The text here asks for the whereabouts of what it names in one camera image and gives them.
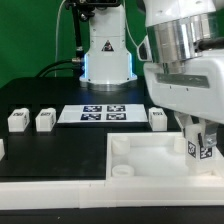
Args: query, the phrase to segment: white plastic part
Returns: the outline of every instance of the white plastic part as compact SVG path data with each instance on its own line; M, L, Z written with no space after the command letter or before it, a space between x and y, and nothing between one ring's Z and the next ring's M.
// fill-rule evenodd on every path
M56 123L56 110L43 109L36 117L37 132L50 132Z
M147 59L143 59L141 57L141 46L142 45L145 47L145 51L146 51L146 54L147 54ZM145 36L145 38L142 41L142 43L138 46L138 48L137 48L137 55L138 55L138 59L140 61L152 61L152 53L151 53L151 48L150 48L150 45L149 45L149 37L148 37L148 35Z
M162 108L149 109L149 123L153 131L167 131L167 116Z
M144 0L144 3L146 27L216 11L212 0Z
M123 6L94 11L90 19L90 49L85 55L84 84L121 85L137 76L132 73L132 55L126 49Z
M128 165L118 165L112 169L113 177L132 177L134 174L134 168Z
M177 153L185 153L186 139L184 137L176 137L174 139L174 151Z
M114 138L112 141L112 151L114 155L125 155L130 152L130 139L122 136Z
M24 132L29 123L29 110L27 108L16 109L8 118L9 132Z
M203 52L203 56L185 62L185 74L204 76L209 87L189 87L158 82L159 68L145 63L148 91L155 105L224 124L224 50Z
M4 144L3 144L3 140L0 139L0 161L2 160L4 155L5 155Z

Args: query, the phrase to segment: white surface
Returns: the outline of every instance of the white surface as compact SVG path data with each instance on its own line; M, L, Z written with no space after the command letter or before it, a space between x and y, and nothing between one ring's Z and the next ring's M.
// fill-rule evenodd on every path
M167 116L162 108L149 109L149 124L153 131L167 131Z
M102 112L83 112L84 107L102 107ZM125 111L108 112L107 106L124 106ZM101 115L101 120L81 120L83 115ZM126 114L126 120L107 120L107 115ZM79 105L65 106L58 123L86 123L86 122L147 122L147 116L143 105L127 104L127 105Z
M146 27L216 11L212 0L144 0L144 3Z
M128 137L113 138L111 144L114 155L125 155L130 152L130 139Z
M118 165L112 169L113 177L133 177L134 174L134 168L128 165Z
M43 109L35 120L38 132L50 132L56 123L56 110L54 108Z
M95 85L120 85L136 80L132 56L126 49L123 6L94 11L90 19L90 49L85 55L85 74L81 82ZM105 51L109 42L113 51Z
M8 118L9 132L24 132L29 123L29 110L27 108L16 109Z
M144 74L155 105L199 118L224 123L224 50L203 52L203 57L185 62L188 75L206 76L209 88L158 83L156 70L146 63Z
M0 139L0 161L2 160L4 155L5 155L4 144L3 144L3 140Z
M114 155L113 138L130 139L130 152ZM0 209L224 205L224 159L216 149L213 172L196 175L174 150L182 133L109 134L104 181L0 183ZM125 165L134 176L112 176Z

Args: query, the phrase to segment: green wall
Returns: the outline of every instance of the green wall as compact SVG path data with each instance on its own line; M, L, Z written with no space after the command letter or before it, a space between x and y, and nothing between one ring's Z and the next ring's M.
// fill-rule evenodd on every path
M145 36L144 15L135 0L127 1L127 16L133 38L139 44ZM0 0L0 87L17 77L32 77L54 62L56 16L61 0ZM224 36L224 11L219 23ZM89 46L88 24L82 23L84 48ZM134 72L143 75L143 63L127 37L127 48L134 56ZM60 29L60 59L74 56L71 12L63 10Z

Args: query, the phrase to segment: small white block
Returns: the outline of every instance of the small white block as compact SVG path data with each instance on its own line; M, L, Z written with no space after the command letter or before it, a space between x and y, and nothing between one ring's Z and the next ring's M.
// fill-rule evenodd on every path
M36 117L38 132L50 132L56 123L56 110L53 108L43 109Z
M0 161L2 160L4 155L5 155L4 144L3 144L3 140L0 139Z
M9 132L23 132L29 123L29 110L27 108L16 109L8 118Z
M167 116L161 108L149 109L149 123L153 131L167 131Z

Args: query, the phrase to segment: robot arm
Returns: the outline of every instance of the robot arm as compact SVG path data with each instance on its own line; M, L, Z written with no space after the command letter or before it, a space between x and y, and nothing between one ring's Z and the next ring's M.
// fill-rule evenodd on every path
M189 166L208 171L205 164L211 158L205 155L213 156L218 124L224 124L224 38L219 37L215 13L224 1L139 0L138 5L146 12L149 94L156 105L177 111Z

